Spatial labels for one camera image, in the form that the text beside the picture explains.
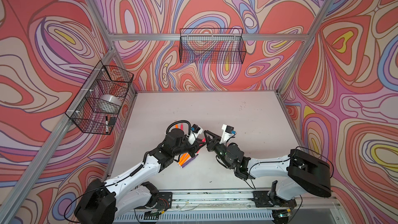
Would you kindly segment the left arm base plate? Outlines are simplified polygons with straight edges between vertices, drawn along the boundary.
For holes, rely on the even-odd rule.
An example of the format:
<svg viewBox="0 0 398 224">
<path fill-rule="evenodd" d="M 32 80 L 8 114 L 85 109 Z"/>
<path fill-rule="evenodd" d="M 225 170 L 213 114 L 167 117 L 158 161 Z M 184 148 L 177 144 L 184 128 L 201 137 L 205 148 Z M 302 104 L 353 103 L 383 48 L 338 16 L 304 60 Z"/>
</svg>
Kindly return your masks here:
<svg viewBox="0 0 398 224">
<path fill-rule="evenodd" d="M 147 210 L 155 209 L 156 211 L 165 211 L 172 207 L 173 193 L 170 191 L 160 192 L 155 197 L 151 197 L 149 202 L 144 205 L 137 207 L 136 210 Z"/>
</svg>

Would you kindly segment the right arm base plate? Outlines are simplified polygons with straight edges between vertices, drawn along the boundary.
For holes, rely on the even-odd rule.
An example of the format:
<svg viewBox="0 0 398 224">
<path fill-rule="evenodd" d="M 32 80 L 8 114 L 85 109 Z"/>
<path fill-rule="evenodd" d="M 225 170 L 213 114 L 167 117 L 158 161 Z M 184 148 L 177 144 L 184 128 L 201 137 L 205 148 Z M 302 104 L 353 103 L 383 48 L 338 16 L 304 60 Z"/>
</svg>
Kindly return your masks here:
<svg viewBox="0 0 398 224">
<path fill-rule="evenodd" d="M 260 207 L 280 207 L 280 208 L 295 208 L 297 206 L 296 200 L 284 200 L 275 196 L 271 198 L 268 191 L 253 191 L 253 198 L 251 199 L 255 206 Z"/>
</svg>

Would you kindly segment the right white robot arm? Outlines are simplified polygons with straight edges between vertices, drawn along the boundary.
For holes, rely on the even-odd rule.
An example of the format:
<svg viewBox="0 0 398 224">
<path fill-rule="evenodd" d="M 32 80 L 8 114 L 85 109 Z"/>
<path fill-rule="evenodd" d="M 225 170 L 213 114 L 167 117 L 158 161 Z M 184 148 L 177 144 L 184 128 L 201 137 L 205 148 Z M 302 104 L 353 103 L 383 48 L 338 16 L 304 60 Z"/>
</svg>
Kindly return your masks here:
<svg viewBox="0 0 398 224">
<path fill-rule="evenodd" d="M 216 154 L 217 161 L 244 181 L 260 177 L 282 177 L 272 182 L 267 197 L 271 201 L 289 201 L 305 193 L 329 198 L 331 190 L 330 165 L 298 147 L 288 155 L 272 159 L 255 159 L 244 156 L 236 143 L 226 141 L 210 131 L 204 131 L 208 151 Z"/>
</svg>

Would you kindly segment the purple pen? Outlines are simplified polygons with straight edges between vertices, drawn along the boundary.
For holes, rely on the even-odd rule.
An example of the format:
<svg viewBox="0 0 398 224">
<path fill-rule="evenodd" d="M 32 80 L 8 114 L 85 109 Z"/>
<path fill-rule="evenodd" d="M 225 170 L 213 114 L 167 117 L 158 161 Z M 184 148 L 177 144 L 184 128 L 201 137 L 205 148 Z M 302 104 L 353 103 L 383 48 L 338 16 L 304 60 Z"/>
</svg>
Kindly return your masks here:
<svg viewBox="0 0 398 224">
<path fill-rule="evenodd" d="M 191 157 L 190 155 L 187 157 L 187 160 L 185 160 L 183 162 L 183 164 L 181 165 L 181 168 L 185 168 L 189 163 L 191 163 L 192 161 L 194 161 L 196 158 L 198 157 L 198 155 L 196 155 L 195 157 Z"/>
</svg>

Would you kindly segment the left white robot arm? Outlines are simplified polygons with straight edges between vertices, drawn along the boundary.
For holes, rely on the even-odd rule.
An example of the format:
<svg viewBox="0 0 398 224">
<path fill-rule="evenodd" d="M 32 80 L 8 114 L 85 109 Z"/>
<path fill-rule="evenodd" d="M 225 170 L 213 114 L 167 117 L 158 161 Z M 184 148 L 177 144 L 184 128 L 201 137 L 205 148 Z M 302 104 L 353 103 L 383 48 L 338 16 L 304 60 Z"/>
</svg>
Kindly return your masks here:
<svg viewBox="0 0 398 224">
<path fill-rule="evenodd" d="M 159 190 L 148 179 L 170 166 L 177 156 L 185 153 L 195 156 L 204 146 L 199 139 L 202 133 L 203 129 L 197 125 L 187 134 L 179 128 L 167 130 L 163 142 L 146 152 L 142 162 L 114 178 L 91 182 L 74 210 L 78 222 L 111 224 L 138 207 L 167 209 L 169 203 L 159 198 Z"/>
</svg>

